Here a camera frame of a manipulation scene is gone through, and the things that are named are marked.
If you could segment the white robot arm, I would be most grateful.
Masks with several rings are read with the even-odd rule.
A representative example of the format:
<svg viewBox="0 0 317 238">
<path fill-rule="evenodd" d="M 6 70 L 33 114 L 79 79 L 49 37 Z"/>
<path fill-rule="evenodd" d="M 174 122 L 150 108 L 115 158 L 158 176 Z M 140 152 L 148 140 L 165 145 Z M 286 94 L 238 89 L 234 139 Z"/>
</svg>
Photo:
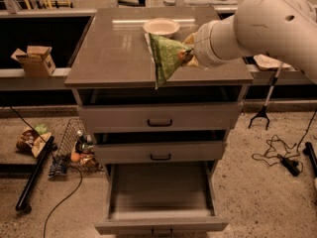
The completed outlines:
<svg viewBox="0 0 317 238">
<path fill-rule="evenodd" d="M 316 10 L 306 0 L 245 0 L 225 20 L 199 27 L 177 54 L 181 63 L 211 67 L 241 57 L 265 55 L 288 63 L 317 82 Z"/>
</svg>

